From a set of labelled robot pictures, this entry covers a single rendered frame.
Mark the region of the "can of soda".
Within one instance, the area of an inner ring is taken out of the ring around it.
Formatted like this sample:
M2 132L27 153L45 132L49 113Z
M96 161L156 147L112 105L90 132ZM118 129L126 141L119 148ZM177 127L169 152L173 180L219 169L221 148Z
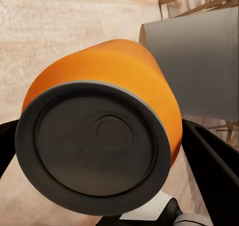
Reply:
M182 142L177 100L144 46L114 39L67 55L31 84L15 153L51 202L91 216L145 205Z

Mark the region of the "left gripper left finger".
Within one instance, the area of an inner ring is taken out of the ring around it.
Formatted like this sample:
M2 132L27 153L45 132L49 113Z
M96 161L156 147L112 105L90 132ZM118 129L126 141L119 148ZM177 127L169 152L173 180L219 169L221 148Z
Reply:
M15 131L18 120L0 125L0 178L15 155Z

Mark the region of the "trash can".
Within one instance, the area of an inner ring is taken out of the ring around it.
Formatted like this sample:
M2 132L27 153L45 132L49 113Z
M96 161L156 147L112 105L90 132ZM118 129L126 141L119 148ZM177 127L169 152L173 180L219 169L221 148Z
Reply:
M144 23L181 115L239 122L239 5Z

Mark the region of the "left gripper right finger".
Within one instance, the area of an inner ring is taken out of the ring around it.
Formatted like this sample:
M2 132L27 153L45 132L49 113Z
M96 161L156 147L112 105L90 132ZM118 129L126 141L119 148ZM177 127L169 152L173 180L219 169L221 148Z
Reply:
M182 120L182 142L214 226L239 226L239 150L210 130Z

